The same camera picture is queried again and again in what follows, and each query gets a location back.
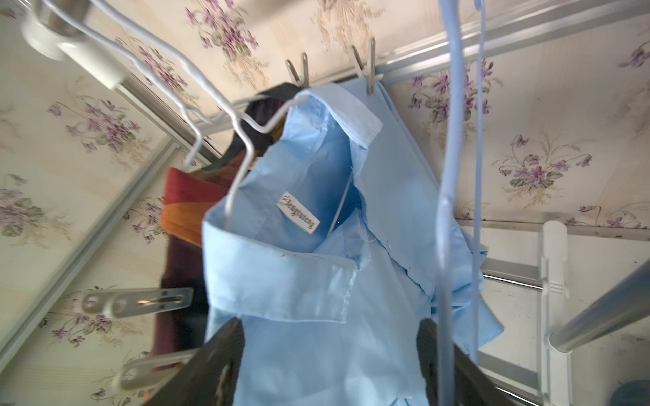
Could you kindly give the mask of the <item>light blue wire hanger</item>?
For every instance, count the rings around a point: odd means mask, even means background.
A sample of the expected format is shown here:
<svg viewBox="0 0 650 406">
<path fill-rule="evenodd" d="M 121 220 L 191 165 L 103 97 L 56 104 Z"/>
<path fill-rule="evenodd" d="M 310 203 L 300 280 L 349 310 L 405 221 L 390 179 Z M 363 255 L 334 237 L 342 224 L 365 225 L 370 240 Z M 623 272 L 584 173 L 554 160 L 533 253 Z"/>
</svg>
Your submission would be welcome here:
<svg viewBox="0 0 650 406">
<path fill-rule="evenodd" d="M 455 345 L 453 342 L 452 317 L 452 282 L 453 255 L 451 243 L 453 237 L 453 220 L 457 183 L 460 177 L 460 164 L 464 145 L 464 113 L 465 113 L 465 75 L 464 46 L 461 39 L 458 1 L 439 1 L 445 22 L 445 30 L 450 49 L 450 97 L 449 115 L 447 119 L 447 141 L 445 150 L 445 166 L 441 181 L 440 195 L 437 207 L 436 250 L 440 263 L 436 293 L 438 316 L 438 405 L 455 405 Z M 478 146 L 477 160 L 482 161 L 482 60 L 486 35 L 486 1 L 474 1 L 475 8 L 481 14 L 480 37 L 477 51 L 477 89 L 478 89 Z M 475 225 L 478 231 L 474 233 L 475 251 L 472 254 L 472 283 L 470 289 L 471 313 L 471 345 L 470 360 L 478 362 L 478 307 L 479 307 L 479 265 L 480 259 L 480 228 L 481 215 L 475 215 Z"/>
</svg>

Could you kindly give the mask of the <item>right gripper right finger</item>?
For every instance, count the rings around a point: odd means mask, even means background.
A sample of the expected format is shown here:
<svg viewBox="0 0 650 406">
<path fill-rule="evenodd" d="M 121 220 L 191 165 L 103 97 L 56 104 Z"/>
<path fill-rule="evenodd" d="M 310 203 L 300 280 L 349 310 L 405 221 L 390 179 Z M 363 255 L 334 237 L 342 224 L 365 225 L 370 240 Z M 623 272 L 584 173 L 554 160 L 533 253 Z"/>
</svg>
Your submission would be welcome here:
<svg viewBox="0 0 650 406">
<path fill-rule="evenodd" d="M 421 374 L 426 382 L 428 405 L 442 405 L 438 393 L 440 377 L 455 379 L 454 405 L 501 406 L 513 404 L 457 345 L 454 345 L 454 373 L 447 374 L 438 370 L 437 325 L 432 319 L 421 320 L 416 336 L 416 348 Z"/>
</svg>

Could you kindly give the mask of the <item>white hanger of blue shirt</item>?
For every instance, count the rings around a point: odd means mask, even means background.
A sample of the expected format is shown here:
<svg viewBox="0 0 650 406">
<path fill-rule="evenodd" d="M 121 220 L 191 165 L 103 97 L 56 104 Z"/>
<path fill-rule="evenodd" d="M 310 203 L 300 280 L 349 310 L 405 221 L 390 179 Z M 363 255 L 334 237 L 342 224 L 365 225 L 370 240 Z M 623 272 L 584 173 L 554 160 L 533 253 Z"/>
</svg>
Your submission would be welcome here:
<svg viewBox="0 0 650 406">
<path fill-rule="evenodd" d="M 198 69 L 198 67 L 194 65 L 193 62 L 191 62 L 191 60 L 188 59 L 188 57 L 186 57 L 186 55 L 184 55 L 182 52 L 172 47 L 162 39 L 156 37 L 150 31 L 145 30 L 143 27 L 133 22 L 131 19 L 129 19 L 122 13 L 118 12 L 118 10 L 116 10 L 116 8 L 114 8 L 113 6 L 109 5 L 108 2 L 95 1 L 93 4 L 97 8 L 99 8 L 103 13 L 105 13 L 105 15 L 108 15 L 108 17 L 117 21 L 120 25 L 123 25 L 124 27 L 132 30 L 133 32 L 145 37 L 145 39 L 149 40 L 150 42 L 157 45 L 158 47 L 161 47 L 162 49 L 166 50 L 171 54 L 171 56 L 178 59 L 181 67 L 188 74 L 188 76 L 191 76 L 191 78 L 194 81 L 196 81 L 196 83 L 199 86 L 201 86 L 201 88 L 203 88 L 203 90 L 206 91 L 206 93 L 208 93 L 208 95 L 211 96 L 211 98 L 213 98 L 213 100 L 218 104 L 218 106 L 222 108 L 222 113 L 226 114 L 230 118 L 235 133 L 245 144 L 246 154 L 245 154 L 245 159 L 242 162 L 237 174 L 235 175 L 233 184 L 226 196 L 224 212 L 225 212 L 226 219 L 229 221 L 232 218 L 235 209 L 235 198 L 244 180 L 247 170 L 252 164 L 254 158 L 254 146 L 252 140 L 249 137 L 249 135 L 245 133 L 242 124 L 248 123 L 248 125 L 250 125 L 250 127 L 252 127 L 254 130 L 266 134 L 270 132 L 270 130 L 273 130 L 275 128 L 277 123 L 279 123 L 279 120 L 283 118 L 284 115 L 286 115 L 286 113 L 289 112 L 289 109 L 292 106 L 297 105 L 299 103 L 303 103 L 304 101 L 307 100 L 307 97 L 297 96 L 291 99 L 290 101 L 288 101 L 287 103 L 284 103 L 281 106 L 281 108 L 279 108 L 277 113 L 274 113 L 274 116 L 272 116 L 272 118 L 270 118 L 270 120 L 265 125 L 260 125 L 260 123 L 257 123 L 254 119 L 250 117 L 250 115 L 246 113 L 242 113 L 241 111 L 237 110 L 233 105 L 233 103 L 231 103 L 224 96 L 224 94 L 221 93 L 218 90 L 218 88 L 215 87 L 215 85 L 208 79 L 208 77 L 206 77 L 205 74 L 203 74 L 203 72 L 201 72 Z M 157 77 L 154 74 L 154 72 L 147 66 L 147 64 L 145 64 L 140 59 L 138 59 L 138 57 L 135 56 L 135 54 L 127 51 L 123 47 L 120 47 L 114 41 L 108 40 L 106 37 L 103 37 L 99 34 L 94 35 L 94 37 L 96 37 L 96 39 L 100 40 L 104 44 L 115 48 L 117 51 L 121 52 L 123 55 L 129 58 L 135 64 L 137 69 L 139 69 L 140 72 L 144 74 L 144 76 L 150 79 L 150 81 L 152 81 L 155 86 L 157 86 L 163 93 L 165 93 L 165 95 L 167 95 L 174 103 L 176 103 L 179 106 L 183 119 L 188 123 L 188 125 L 196 134 L 196 141 L 193 147 L 191 148 L 191 152 L 190 152 L 190 157 L 194 157 L 194 155 L 196 155 L 196 153 L 198 152 L 198 150 L 202 145 L 204 135 L 203 133 L 201 133 L 201 130 L 199 130 L 197 125 L 195 125 L 194 122 L 192 122 L 192 120 L 189 119 L 188 113 L 193 113 L 194 115 L 196 115 L 198 118 L 200 118 L 206 123 L 211 123 L 212 120 L 209 119 L 208 116 L 203 114 L 200 110 L 185 103 L 181 98 L 179 98 L 172 91 L 171 87 L 168 84 L 166 84 L 163 80 L 161 80 L 159 77 Z"/>
</svg>

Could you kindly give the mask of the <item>light blue shirt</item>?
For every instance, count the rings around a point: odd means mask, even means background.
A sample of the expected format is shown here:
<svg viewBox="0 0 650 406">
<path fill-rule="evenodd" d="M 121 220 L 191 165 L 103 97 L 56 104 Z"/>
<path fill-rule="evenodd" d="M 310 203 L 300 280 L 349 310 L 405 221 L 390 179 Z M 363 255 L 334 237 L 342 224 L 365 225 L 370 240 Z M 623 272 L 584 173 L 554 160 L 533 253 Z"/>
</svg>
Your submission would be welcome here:
<svg viewBox="0 0 650 406">
<path fill-rule="evenodd" d="M 438 182 L 384 88 L 303 91 L 231 215 L 202 225 L 208 333 L 242 321 L 237 405 L 423 405 Z"/>
</svg>

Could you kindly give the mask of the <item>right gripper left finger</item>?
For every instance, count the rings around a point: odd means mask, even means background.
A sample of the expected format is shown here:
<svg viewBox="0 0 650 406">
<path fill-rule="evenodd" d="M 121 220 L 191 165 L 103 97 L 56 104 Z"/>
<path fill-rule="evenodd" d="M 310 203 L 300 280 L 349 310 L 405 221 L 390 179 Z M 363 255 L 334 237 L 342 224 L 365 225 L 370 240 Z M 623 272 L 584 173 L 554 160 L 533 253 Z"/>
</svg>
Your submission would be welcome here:
<svg viewBox="0 0 650 406">
<path fill-rule="evenodd" d="M 231 406 L 244 349 L 242 321 L 232 318 L 146 404 Z"/>
</svg>

